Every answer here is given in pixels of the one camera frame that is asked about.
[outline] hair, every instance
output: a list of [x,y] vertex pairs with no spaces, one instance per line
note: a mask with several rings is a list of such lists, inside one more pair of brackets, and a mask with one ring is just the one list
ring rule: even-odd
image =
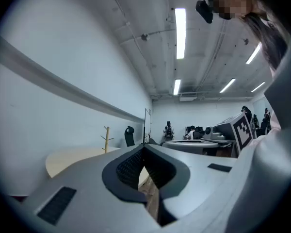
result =
[[267,27],[255,13],[249,13],[241,20],[251,29],[262,44],[262,53],[273,70],[276,70],[287,51],[287,43],[272,24]]

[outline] coat rack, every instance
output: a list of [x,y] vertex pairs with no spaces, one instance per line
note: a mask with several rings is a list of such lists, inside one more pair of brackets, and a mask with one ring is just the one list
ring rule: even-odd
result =
[[107,134],[106,134],[106,138],[105,137],[103,137],[102,135],[101,135],[101,137],[103,138],[103,139],[105,139],[105,141],[106,141],[106,143],[105,143],[105,148],[102,148],[103,150],[105,150],[105,153],[108,151],[108,141],[110,141],[110,140],[112,140],[112,139],[114,139],[114,138],[111,138],[111,139],[108,139],[109,138],[109,129],[110,129],[110,127],[105,127],[105,129],[107,130]]

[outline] floor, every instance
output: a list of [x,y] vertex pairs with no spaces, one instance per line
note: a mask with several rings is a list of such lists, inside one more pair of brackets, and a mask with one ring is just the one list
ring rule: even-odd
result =
[[157,221],[158,209],[159,209],[159,190],[155,186],[151,177],[139,187],[140,192],[144,193],[147,199],[146,210]]

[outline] ceiling pipe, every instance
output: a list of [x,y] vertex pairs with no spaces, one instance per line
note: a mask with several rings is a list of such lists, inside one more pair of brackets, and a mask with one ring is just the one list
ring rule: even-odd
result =
[[125,24],[126,24],[126,26],[129,28],[129,30],[130,30],[130,32],[131,32],[131,35],[132,35],[133,40],[134,40],[134,42],[135,42],[135,44],[136,44],[136,47],[138,48],[138,50],[139,50],[141,56],[143,57],[143,59],[145,60],[145,63],[146,63],[146,65],[147,65],[147,67],[149,68],[149,71],[150,71],[150,74],[151,74],[152,81],[154,82],[154,77],[153,77],[152,71],[151,71],[150,67],[149,67],[148,64],[147,64],[147,61],[146,61],[145,56],[142,54],[142,51],[141,51],[140,46],[139,46],[139,44],[138,44],[138,42],[137,42],[137,39],[136,39],[136,37],[135,37],[135,35],[134,35],[132,29],[131,29],[130,22],[127,20],[126,15],[125,15],[125,12],[124,12],[122,6],[120,5],[119,1],[118,1],[118,0],[114,0],[114,1],[116,2],[117,6],[119,7],[119,9],[120,9],[121,12],[122,12],[122,15],[123,15],[124,20],[125,20]]

